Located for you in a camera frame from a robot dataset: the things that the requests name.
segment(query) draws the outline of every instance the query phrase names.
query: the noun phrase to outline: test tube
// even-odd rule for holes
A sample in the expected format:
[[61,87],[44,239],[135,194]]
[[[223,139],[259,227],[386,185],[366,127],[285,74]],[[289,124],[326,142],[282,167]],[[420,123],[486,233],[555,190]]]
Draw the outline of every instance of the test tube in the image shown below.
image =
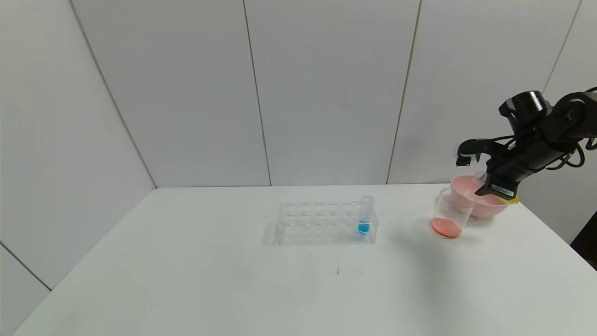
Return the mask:
[[371,225],[371,216],[373,215],[373,203],[375,200],[371,196],[361,198],[361,214],[359,215],[359,232],[368,234]]

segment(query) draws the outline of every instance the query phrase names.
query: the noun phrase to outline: robotic arm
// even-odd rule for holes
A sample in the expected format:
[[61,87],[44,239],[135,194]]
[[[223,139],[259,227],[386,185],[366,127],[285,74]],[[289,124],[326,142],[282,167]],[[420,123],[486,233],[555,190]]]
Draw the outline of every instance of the robotic arm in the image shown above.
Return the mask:
[[[510,122],[513,136],[494,139],[470,139],[460,144],[456,166],[468,166],[481,153],[488,154],[487,178],[477,190],[479,196],[494,194],[506,200],[516,197],[518,184],[543,169],[556,170],[564,165],[580,167],[584,152],[579,142],[589,139],[585,149],[597,149],[597,87],[587,92],[570,93],[555,106],[549,105],[539,91],[527,91],[508,99],[499,108]],[[510,139],[505,145],[499,140]],[[568,162],[578,151],[580,162]],[[556,161],[555,167],[548,167]]]

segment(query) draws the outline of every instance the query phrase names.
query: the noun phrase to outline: pink liquid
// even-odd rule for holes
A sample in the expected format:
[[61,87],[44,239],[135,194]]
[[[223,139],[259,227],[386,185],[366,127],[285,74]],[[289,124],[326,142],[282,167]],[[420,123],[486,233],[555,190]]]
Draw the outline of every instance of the pink liquid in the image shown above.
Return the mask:
[[434,218],[430,224],[431,229],[444,238],[454,239],[462,232],[458,225],[449,219]]

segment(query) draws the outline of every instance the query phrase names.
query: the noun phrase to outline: label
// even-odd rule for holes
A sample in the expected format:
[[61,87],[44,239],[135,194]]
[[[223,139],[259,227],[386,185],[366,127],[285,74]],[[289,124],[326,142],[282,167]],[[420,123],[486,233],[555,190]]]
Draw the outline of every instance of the label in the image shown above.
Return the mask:
[[495,190],[495,191],[498,191],[498,192],[500,192],[500,193],[502,193],[504,195],[508,195],[510,197],[514,197],[514,192],[512,190],[508,190],[506,188],[502,188],[499,185],[492,184],[490,188],[493,189],[493,190]]

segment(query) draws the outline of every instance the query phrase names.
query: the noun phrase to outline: clear plastic cup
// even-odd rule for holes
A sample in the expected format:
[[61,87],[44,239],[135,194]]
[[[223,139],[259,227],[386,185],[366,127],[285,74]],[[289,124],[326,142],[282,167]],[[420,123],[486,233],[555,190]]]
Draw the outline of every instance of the clear plastic cup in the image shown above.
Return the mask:
[[429,222],[431,230],[445,239],[458,238],[475,203],[474,194],[462,194],[454,188],[443,189],[439,192],[435,213]]

